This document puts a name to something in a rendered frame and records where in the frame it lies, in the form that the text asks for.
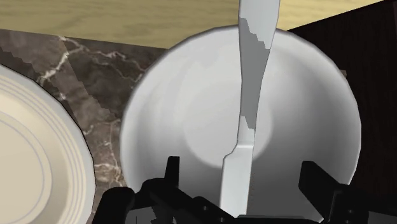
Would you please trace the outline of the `silver table knife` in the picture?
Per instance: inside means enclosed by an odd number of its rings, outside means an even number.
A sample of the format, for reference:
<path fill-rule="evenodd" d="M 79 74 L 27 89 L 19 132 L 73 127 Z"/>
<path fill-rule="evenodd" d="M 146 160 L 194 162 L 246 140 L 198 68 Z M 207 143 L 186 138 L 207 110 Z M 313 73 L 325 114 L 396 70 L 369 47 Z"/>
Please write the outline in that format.
<path fill-rule="evenodd" d="M 246 214 L 261 83 L 279 18 L 281 0 L 239 0 L 241 93 L 237 142 L 223 159 L 219 206 Z"/>

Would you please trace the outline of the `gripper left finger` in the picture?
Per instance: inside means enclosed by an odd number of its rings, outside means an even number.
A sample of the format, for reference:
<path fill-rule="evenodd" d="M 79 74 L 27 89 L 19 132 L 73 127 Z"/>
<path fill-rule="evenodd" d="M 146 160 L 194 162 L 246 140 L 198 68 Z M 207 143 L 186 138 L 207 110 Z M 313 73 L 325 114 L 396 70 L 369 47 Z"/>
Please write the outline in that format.
<path fill-rule="evenodd" d="M 233 216 L 203 197 L 192 198 L 178 188 L 180 158 L 170 156 L 165 176 L 146 180 L 136 193 L 113 187 L 101 197 L 92 224 L 125 224 L 130 211 L 152 207 L 152 224 L 238 224 Z"/>

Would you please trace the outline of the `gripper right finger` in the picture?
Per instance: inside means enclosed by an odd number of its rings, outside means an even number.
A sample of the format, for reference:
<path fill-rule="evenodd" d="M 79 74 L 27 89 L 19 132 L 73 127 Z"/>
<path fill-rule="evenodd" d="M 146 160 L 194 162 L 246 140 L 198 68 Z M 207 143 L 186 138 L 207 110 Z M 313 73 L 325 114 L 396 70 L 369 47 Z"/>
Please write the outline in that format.
<path fill-rule="evenodd" d="M 298 187 L 324 224 L 397 224 L 397 205 L 339 183 L 313 161 L 302 162 Z"/>

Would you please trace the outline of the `white bowl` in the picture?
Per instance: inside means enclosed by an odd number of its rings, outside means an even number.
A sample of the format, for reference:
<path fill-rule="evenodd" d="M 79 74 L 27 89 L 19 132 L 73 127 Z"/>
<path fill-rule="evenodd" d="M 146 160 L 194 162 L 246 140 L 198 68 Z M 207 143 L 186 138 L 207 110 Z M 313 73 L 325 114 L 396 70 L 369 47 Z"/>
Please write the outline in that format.
<path fill-rule="evenodd" d="M 221 166 L 236 144 L 240 57 L 235 26 L 188 38 L 158 59 L 134 90 L 120 132 L 127 185 L 164 175 L 180 158 L 179 187 L 219 202 Z M 261 86 L 247 213 L 321 216 L 298 187 L 301 164 L 314 161 L 348 184 L 361 148 L 352 90 L 312 43 L 276 31 Z"/>

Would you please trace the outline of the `cream ridged plate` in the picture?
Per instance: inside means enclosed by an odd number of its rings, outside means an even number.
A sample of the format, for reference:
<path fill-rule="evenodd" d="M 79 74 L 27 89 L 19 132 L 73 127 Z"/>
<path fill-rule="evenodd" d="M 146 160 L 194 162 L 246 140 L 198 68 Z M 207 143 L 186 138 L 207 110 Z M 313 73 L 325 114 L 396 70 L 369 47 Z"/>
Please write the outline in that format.
<path fill-rule="evenodd" d="M 64 107 L 0 65 L 0 224 L 86 224 L 95 174 Z"/>

